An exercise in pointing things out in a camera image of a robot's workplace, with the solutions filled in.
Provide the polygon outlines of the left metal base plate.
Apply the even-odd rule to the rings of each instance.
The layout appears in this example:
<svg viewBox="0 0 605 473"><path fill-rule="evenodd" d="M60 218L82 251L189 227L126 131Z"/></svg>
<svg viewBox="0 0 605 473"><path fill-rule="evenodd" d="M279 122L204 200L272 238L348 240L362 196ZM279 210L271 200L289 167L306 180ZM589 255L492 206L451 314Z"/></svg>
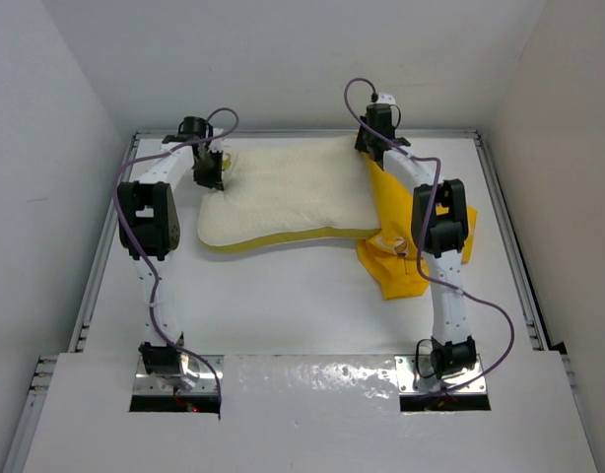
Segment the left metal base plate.
<svg viewBox="0 0 605 473"><path fill-rule="evenodd" d="M215 372L195 358L183 356L179 374L148 374L142 359L138 360L132 393L140 396L172 395L175 388L183 395L216 396L219 389L215 377L223 380L223 360L207 356Z"/></svg>

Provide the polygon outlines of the cream foam pillow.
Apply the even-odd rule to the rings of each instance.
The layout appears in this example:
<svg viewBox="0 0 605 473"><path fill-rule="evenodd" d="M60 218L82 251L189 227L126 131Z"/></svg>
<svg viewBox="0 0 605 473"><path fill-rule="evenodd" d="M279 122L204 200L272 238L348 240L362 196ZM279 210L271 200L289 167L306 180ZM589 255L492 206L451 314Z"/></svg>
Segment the cream foam pillow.
<svg viewBox="0 0 605 473"><path fill-rule="evenodd" d="M222 252L377 233L370 170L343 135L225 149L223 189L201 199L197 235Z"/></svg>

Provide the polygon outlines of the aluminium table frame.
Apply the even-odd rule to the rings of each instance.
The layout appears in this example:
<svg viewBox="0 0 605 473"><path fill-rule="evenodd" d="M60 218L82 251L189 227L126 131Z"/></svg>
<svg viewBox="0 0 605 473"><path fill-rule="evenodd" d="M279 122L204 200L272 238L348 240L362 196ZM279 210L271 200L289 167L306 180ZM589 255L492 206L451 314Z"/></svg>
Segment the aluminium table frame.
<svg viewBox="0 0 605 473"><path fill-rule="evenodd" d="M437 156L446 175L460 177L478 208L478 236L464 273L472 294L498 310L471 305L468 314L485 362L500 368L546 347L520 259L506 227L490 161L472 131L408 131L419 155ZM386 302L345 240L290 243L246 254L222 254L196 235L201 196L189 177L176 190L182 241L169 270L176 313L187 344L201 354L228 356L386 356L397 375L419 339L429 335L427 298ZM58 359L71 354L134 356L141 340L141 289L115 232L112 210L103 228L66 352L43 357L5 463L25 465Z"/></svg>

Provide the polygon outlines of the white front cover board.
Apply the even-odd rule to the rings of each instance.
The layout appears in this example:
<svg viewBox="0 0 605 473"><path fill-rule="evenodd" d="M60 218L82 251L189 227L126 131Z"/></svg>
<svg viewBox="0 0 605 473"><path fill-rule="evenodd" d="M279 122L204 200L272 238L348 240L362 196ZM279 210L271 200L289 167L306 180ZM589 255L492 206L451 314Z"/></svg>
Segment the white front cover board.
<svg viewBox="0 0 605 473"><path fill-rule="evenodd" d="M58 359L29 472L591 472L560 358L487 382L490 406L400 408L386 356L228 356L219 414L133 413L134 356Z"/></svg>

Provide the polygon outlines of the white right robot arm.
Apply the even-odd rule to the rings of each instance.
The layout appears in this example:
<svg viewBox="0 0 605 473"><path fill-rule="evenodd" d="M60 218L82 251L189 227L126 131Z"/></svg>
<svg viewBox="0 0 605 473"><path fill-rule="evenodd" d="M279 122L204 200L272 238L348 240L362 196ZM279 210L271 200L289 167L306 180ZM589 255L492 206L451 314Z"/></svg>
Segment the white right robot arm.
<svg viewBox="0 0 605 473"><path fill-rule="evenodd" d="M376 101L361 118L356 149L411 191L411 235L417 270L428 272L433 303L430 364L438 379L472 369L477 351L467 321L461 261L470 225L464 184L440 176L438 158L420 158L396 136L390 103Z"/></svg>

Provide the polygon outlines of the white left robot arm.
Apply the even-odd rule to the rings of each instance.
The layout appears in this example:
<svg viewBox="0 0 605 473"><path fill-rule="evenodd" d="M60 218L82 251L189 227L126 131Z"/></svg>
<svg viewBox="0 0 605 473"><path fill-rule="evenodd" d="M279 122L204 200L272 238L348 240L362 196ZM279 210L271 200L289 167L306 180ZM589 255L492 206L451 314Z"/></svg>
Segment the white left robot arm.
<svg viewBox="0 0 605 473"><path fill-rule="evenodd" d="M164 288L164 271L180 242L173 192L190 170L198 184L223 188L223 133L205 118L183 118L149 159L151 167L132 180L119 181L112 196L119 239L134 261L147 311L145 341L139 347L142 363L147 375L175 394L190 392L208 362L184 348L184 334Z"/></svg>

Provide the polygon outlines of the yellow printed pillowcase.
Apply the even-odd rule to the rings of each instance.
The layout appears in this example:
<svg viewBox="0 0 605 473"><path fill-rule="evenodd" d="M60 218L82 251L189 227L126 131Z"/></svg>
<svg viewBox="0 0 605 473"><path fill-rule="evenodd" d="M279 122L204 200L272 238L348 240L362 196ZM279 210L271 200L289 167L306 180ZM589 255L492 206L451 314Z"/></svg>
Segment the yellow printed pillowcase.
<svg viewBox="0 0 605 473"><path fill-rule="evenodd" d="M401 182L365 152L360 156L370 172L378 229L357 243L358 258L386 300L419 297L430 283L418 272L417 239L412 236L413 191L417 184L412 179Z"/></svg>

